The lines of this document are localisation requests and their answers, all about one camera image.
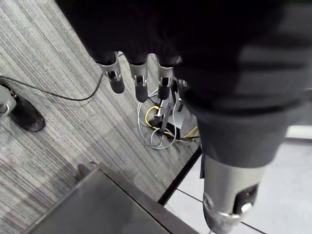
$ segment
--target robotic finger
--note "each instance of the robotic finger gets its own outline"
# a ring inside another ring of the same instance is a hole
[[[126,54],[129,62],[131,77],[135,83],[136,98],[139,102],[145,102],[148,98],[147,94],[147,54],[139,56],[131,56]]]
[[[106,53],[106,59],[98,63],[102,73],[109,79],[112,90],[121,94],[125,90],[117,52]]]
[[[158,57],[158,98],[166,100],[170,94],[170,85],[174,76],[173,66],[177,63],[179,56],[163,58]]]

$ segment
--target black fabric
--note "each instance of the black fabric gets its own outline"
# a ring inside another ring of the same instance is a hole
[[[312,61],[310,4],[57,2],[96,62],[105,60],[107,51],[133,59],[146,53],[181,56],[174,73],[188,83],[183,99],[197,116],[203,153],[212,154],[212,146],[215,160],[266,165],[300,113]],[[255,121],[265,116],[270,116],[266,122]]]

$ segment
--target striped carpet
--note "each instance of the striped carpet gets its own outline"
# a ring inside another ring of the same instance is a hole
[[[0,124],[0,233],[18,234],[75,184],[78,163],[102,161],[158,199],[197,148],[175,144],[155,151],[137,130],[137,100],[130,70],[120,57],[125,92],[116,95],[104,80],[91,100],[73,102],[12,84],[44,115],[39,133]],[[149,91],[157,86],[151,56]],[[73,98],[88,96],[100,69],[50,0],[0,1],[0,74]],[[151,104],[145,104],[146,112]],[[195,126],[182,129],[185,133]]]

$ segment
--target metal joint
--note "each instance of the metal joint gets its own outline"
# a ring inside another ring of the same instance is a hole
[[[209,199],[204,196],[204,216],[210,229],[217,234],[228,234],[234,226],[238,225],[244,216],[242,214],[227,214],[216,211],[209,204]]]
[[[170,87],[172,77],[174,76],[173,67],[163,67],[158,61],[158,80],[159,85],[164,87]],[[164,84],[164,78],[168,79],[168,83]]]
[[[147,83],[147,63],[142,65],[134,65],[129,63],[132,79],[135,82],[135,85],[146,86]]]
[[[120,81],[121,80],[121,69],[118,60],[117,53],[115,55],[115,62],[111,65],[103,65],[98,63],[102,73],[111,80]]]

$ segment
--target white floor tile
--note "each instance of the white floor tile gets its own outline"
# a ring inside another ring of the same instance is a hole
[[[286,137],[298,139],[312,139],[312,126],[309,125],[290,126],[286,132]]]
[[[203,200],[204,179],[199,179],[200,164],[201,157],[199,157],[178,188],[199,200]]]
[[[183,194],[180,191],[175,191],[165,205],[165,208],[191,226],[198,233],[209,233],[209,228],[204,218],[203,206],[201,202]],[[231,234],[259,234],[259,232],[243,224],[239,224]]]
[[[179,189],[202,200],[200,159]],[[245,222],[265,233],[310,233],[312,221],[312,144],[285,143],[267,168],[257,201]]]

